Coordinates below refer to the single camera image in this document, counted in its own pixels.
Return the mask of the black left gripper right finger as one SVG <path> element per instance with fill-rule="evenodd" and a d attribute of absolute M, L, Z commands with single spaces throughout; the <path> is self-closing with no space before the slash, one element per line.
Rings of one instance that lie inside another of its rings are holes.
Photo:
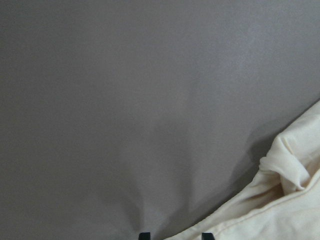
<path fill-rule="evenodd" d="M 215 237 L 212 232 L 202 232 L 201 240 L 215 240 Z"/>

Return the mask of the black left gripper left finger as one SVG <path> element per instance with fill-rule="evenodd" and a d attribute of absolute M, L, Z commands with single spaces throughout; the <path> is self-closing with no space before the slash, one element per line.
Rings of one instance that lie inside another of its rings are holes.
<path fill-rule="evenodd" d="M 150 232 L 140 232 L 138 235 L 138 240 L 151 240 Z"/>

